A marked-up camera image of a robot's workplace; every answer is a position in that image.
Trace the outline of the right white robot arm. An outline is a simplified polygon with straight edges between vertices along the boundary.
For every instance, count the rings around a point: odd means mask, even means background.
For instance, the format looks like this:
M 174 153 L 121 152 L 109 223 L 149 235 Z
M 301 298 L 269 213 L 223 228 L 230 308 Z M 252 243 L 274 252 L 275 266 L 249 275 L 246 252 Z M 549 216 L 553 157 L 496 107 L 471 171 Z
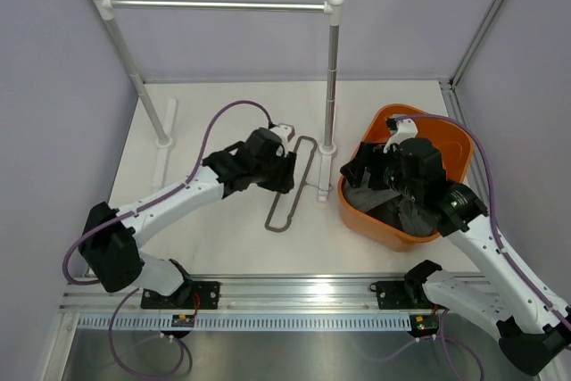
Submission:
M 500 233 L 491 206 L 448 178 L 442 155 L 422 137 L 399 144 L 363 142 L 340 169 L 351 187 L 391 189 L 457 246 L 500 297 L 463 286 L 440 265 L 424 261 L 405 276 L 405 299 L 458 313 L 496 340 L 521 372 L 537 376 L 570 345 L 570 305 L 531 270 Z

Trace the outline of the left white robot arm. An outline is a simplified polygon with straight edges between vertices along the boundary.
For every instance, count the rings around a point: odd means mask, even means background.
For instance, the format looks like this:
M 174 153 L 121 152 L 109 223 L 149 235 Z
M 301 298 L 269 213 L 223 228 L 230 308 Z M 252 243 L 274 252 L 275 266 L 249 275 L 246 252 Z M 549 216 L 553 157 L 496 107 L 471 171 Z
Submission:
M 177 261 L 143 253 L 142 247 L 189 213 L 251 185 L 291 191 L 296 154 L 288 146 L 293 136 L 286 124 L 257 128 L 246 140 L 201 160 L 189 178 L 137 203 L 94 206 L 86 224 L 89 237 L 79 253 L 103 289 L 115 293 L 135 286 L 149 293 L 156 308 L 191 308 L 198 299 L 191 276 Z

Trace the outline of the grey shorts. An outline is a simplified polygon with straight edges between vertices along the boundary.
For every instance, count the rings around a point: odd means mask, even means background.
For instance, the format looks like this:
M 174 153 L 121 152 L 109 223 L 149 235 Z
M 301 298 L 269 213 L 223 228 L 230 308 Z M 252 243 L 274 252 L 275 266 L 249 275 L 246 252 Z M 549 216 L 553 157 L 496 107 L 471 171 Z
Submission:
M 410 236 L 428 237 L 434 233 L 434 229 L 423 220 L 411 201 L 392 189 L 369 188 L 368 179 L 369 174 L 365 173 L 358 187 L 344 183 L 343 196 L 352 208 Z

